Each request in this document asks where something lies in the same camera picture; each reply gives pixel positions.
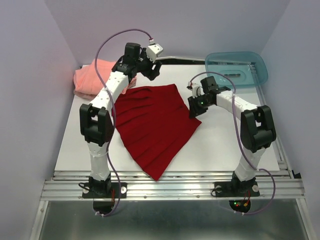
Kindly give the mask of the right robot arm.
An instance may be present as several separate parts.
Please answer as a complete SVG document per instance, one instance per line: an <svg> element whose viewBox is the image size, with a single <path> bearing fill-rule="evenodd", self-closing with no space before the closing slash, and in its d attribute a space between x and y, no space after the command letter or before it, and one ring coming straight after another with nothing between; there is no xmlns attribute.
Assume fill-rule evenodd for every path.
<svg viewBox="0 0 320 240"><path fill-rule="evenodd" d="M215 196L259 196L256 171L266 149L277 138L270 107L247 102L236 95L235 87L218 86L213 76L202 79L200 84L189 81L187 89L192 92L188 98L190 118L204 114L211 106L223 108L233 116L241 158L230 181L214 183Z"/></svg>

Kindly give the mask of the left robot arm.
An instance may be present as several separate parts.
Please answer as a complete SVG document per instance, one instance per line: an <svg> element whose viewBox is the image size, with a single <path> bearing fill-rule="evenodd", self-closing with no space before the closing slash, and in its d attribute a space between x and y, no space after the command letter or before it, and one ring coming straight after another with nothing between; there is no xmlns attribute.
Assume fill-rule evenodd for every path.
<svg viewBox="0 0 320 240"><path fill-rule="evenodd" d="M110 198L116 192L108 164L109 146L115 132L114 105L138 73L151 81L160 74L161 63L156 60L162 52L163 48L154 40L150 40L147 47L128 42L97 96L80 106L80 133L87 142L91 166L88 182L79 184L83 198Z"/></svg>

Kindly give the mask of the red pleated skirt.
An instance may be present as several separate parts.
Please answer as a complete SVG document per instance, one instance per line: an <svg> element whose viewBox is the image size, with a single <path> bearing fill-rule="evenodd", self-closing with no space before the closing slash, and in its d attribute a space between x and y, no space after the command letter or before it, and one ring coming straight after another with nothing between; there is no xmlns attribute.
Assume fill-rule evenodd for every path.
<svg viewBox="0 0 320 240"><path fill-rule="evenodd" d="M129 89L115 102L116 129L133 160L158 181L201 121L175 84Z"/></svg>

